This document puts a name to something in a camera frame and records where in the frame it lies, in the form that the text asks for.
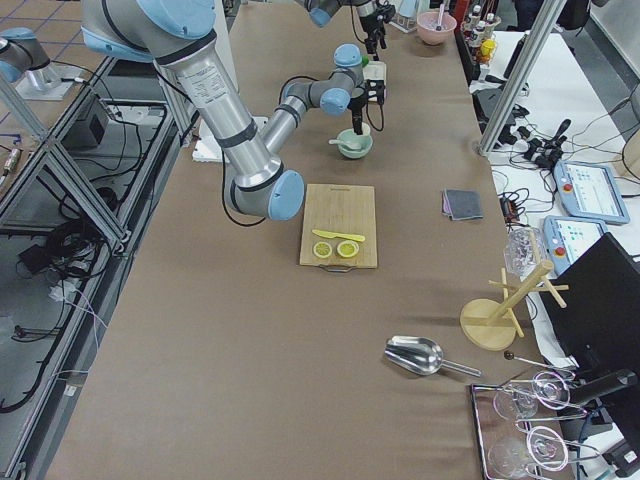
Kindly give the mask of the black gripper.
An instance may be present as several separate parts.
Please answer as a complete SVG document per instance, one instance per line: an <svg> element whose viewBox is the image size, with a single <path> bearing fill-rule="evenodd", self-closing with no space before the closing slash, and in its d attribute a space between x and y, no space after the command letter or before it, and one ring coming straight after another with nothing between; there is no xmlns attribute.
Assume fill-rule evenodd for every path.
<svg viewBox="0 0 640 480"><path fill-rule="evenodd" d="M364 133L362 111L370 101L380 106L385 103L385 83L383 80L365 79L352 92L348 109L351 111L352 127L356 135Z"/></svg>
<svg viewBox="0 0 640 480"><path fill-rule="evenodd" d="M366 34L365 47L368 54L377 54L386 48L384 25L395 15L395 5L391 2L360 2L357 14Z"/></svg>

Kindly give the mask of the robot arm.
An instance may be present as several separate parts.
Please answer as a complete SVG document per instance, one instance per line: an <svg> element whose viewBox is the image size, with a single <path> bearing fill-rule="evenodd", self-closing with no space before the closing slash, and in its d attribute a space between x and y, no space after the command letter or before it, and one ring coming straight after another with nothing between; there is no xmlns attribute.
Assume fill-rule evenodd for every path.
<svg viewBox="0 0 640 480"><path fill-rule="evenodd" d="M302 176L285 168L278 152L312 108L328 115L360 109L368 92L364 54L355 44L334 53L326 80L290 84L265 127L251 116L216 51L212 1L84 1L82 33L98 53L172 71L221 147L232 172L223 198L241 214L288 220L304 199Z"/></svg>
<svg viewBox="0 0 640 480"><path fill-rule="evenodd" d="M311 21L320 28L325 27L341 8L349 8L353 18L352 27L355 27L354 18L357 15L366 35L364 39L356 39L365 46L367 53L378 60L378 50L387 48L385 25L396 14L395 6L389 1L301 0L297 4L308 12Z"/></svg>

